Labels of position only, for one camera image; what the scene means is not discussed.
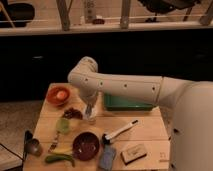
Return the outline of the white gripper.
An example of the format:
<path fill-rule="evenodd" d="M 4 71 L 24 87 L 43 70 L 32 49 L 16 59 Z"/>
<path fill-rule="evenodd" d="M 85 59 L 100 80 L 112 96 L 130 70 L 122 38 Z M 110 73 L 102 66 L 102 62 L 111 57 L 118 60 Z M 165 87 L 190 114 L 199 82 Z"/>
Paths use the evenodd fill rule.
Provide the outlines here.
<path fill-rule="evenodd" d="M 81 92 L 79 94 L 79 97 L 81 100 L 86 104 L 86 109 L 85 109 L 85 116 L 90 117 L 92 114 L 92 109 L 96 104 L 97 98 L 98 98 L 98 92 L 95 91 L 93 93 L 85 93 Z"/>

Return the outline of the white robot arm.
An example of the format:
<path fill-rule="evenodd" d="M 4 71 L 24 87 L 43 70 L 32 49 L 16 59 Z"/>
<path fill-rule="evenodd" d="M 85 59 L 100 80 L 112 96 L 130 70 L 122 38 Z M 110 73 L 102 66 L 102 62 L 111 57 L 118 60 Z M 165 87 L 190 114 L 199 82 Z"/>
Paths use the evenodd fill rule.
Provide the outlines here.
<path fill-rule="evenodd" d="M 213 171 L 213 82 L 102 74 L 88 56 L 69 72 L 68 82 L 87 104 L 103 92 L 171 109 L 169 171 Z"/>

